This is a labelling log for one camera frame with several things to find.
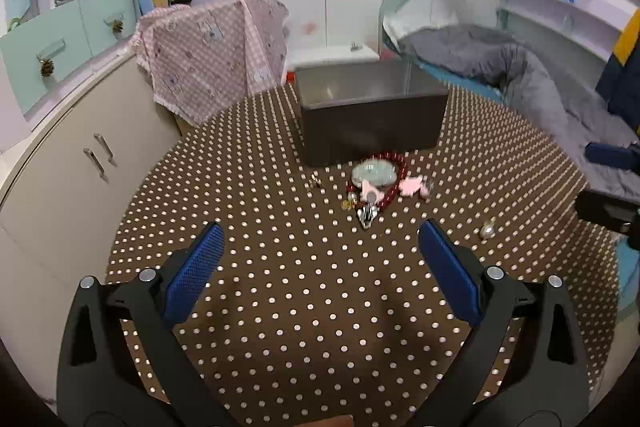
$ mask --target metal screw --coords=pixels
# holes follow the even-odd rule
[[[82,280],[80,281],[80,287],[84,288],[85,290],[87,290],[87,289],[91,288],[91,286],[94,285],[94,281],[95,281],[95,279],[90,275],[88,275],[86,277],[82,277]]]
[[[156,270],[153,268],[145,268],[138,275],[139,279],[143,282],[149,282],[156,278]]]
[[[560,286],[562,286],[562,279],[560,279],[557,275],[550,275],[548,281],[549,284],[554,288],[559,288]]]
[[[486,274],[489,276],[489,279],[493,279],[494,281],[499,281],[504,277],[504,272],[497,266],[487,268]]]

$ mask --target blue mattress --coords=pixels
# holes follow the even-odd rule
[[[432,74],[445,84],[464,87],[485,98],[494,100],[494,102],[502,103],[502,95],[497,89],[483,86],[469,78],[457,76],[421,60],[414,60],[420,68]],[[616,256],[618,258],[618,287],[620,288],[620,295],[618,296],[618,318],[622,320],[626,316],[626,311],[632,310],[635,307],[636,296],[638,295],[638,288],[640,286],[640,252],[630,248],[625,239],[616,247]]]

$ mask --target mint green drawer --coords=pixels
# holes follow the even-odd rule
[[[80,3],[46,11],[14,28],[0,39],[0,52],[15,98],[25,114],[57,82],[91,59]],[[48,78],[40,75],[39,55],[54,63],[54,73]]]
[[[127,41],[136,29],[133,0],[81,0],[80,10],[89,47],[95,56],[121,41]],[[122,21],[121,33],[111,23]]]

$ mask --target gray storage box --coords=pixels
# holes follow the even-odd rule
[[[406,60],[296,70],[309,166],[437,145],[449,89]]]

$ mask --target blue gripper pad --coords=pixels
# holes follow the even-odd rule
[[[480,290],[460,262],[454,245],[440,227],[425,221],[418,233],[418,247],[442,289],[453,314],[471,326],[482,320]]]
[[[189,256],[166,289],[162,319],[169,328],[189,318],[198,297],[225,253],[225,231],[213,224],[191,244]]]

